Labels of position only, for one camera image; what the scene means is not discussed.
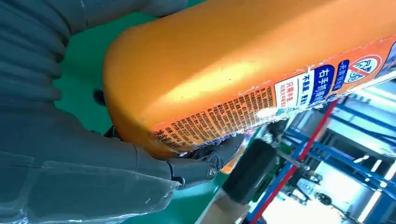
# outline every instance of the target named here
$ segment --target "orange bottle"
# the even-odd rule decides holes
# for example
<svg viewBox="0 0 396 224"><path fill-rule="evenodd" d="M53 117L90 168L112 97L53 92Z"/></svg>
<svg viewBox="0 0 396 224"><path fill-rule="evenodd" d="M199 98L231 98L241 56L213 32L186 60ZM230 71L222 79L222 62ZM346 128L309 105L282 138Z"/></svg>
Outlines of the orange bottle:
<svg viewBox="0 0 396 224"><path fill-rule="evenodd" d="M395 8L209 0L132 27L104 61L110 116L123 140L168 157L392 78Z"/></svg>

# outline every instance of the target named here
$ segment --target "bottle label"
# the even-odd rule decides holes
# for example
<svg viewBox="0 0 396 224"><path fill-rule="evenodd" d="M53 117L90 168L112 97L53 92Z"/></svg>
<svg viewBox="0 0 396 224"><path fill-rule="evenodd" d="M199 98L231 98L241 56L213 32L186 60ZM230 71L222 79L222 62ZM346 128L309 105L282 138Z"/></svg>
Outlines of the bottle label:
<svg viewBox="0 0 396 224"><path fill-rule="evenodd" d="M222 104L154 126L155 138L182 153L244 130L321 106L396 77L396 35L331 57L305 72L279 75Z"/></svg>

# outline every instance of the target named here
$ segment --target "gray robotic arm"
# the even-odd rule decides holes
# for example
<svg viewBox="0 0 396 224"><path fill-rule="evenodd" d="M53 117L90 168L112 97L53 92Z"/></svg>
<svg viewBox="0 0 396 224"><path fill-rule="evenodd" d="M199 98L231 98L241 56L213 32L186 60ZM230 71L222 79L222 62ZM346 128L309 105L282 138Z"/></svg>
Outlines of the gray robotic arm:
<svg viewBox="0 0 396 224"><path fill-rule="evenodd" d="M116 222L165 208L211 180L228 150L156 160L85 130L54 106L70 37L130 12L165 16L185 0L0 0L0 222Z"/></svg>

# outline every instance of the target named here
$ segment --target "red pole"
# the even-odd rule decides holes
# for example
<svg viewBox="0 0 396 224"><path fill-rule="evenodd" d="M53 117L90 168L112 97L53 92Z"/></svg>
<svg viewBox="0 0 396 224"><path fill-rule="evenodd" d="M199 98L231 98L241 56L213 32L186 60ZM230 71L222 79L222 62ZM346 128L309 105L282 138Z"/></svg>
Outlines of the red pole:
<svg viewBox="0 0 396 224"><path fill-rule="evenodd" d="M322 119L320 120L318 126L316 126L315 131L313 132L312 136L308 140L307 145L305 146L303 152L301 155L298 157L299 160L304 160L305 157L308 154L308 151L312 147L312 144L314 140L316 139L319 131L322 129L322 127L325 125L326 120L329 118L330 114L332 113L332 110L334 107L337 105L338 100L333 101L329 108L327 109L326 113L323 115ZM262 213L266 210L268 205L274 200L275 196L280 192L282 187L286 184L286 182L290 179L290 177L293 175L293 173L296 171L297 167L293 166L285 175L285 177L281 180L281 182L278 184L278 186L275 188L275 190L272 192L271 195L269 195L268 200L262 205L260 208L259 212L255 215L255 217L252 219L250 224L256 224L257 221L260 219Z"/></svg>

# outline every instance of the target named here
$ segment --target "green floor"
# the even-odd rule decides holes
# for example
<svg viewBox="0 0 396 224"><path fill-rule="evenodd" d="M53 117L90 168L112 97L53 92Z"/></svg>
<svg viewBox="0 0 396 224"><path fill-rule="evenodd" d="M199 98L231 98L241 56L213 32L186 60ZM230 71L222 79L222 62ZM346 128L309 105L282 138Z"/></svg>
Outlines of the green floor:
<svg viewBox="0 0 396 224"><path fill-rule="evenodd" d="M198 2L200 0L190 0L190 5ZM92 93L94 89L102 87L102 60L105 51L121 31L152 19L142 14L130 14L72 37L62 64L63 77L55 82L63 95L56 105L75 114L87 129L104 133L111 126L111 121L106 108L93 101ZM164 211L134 217L125 223L160 223L166 220L169 224L192 224L226 178L226 175L219 174L213 182L177 191Z"/></svg>

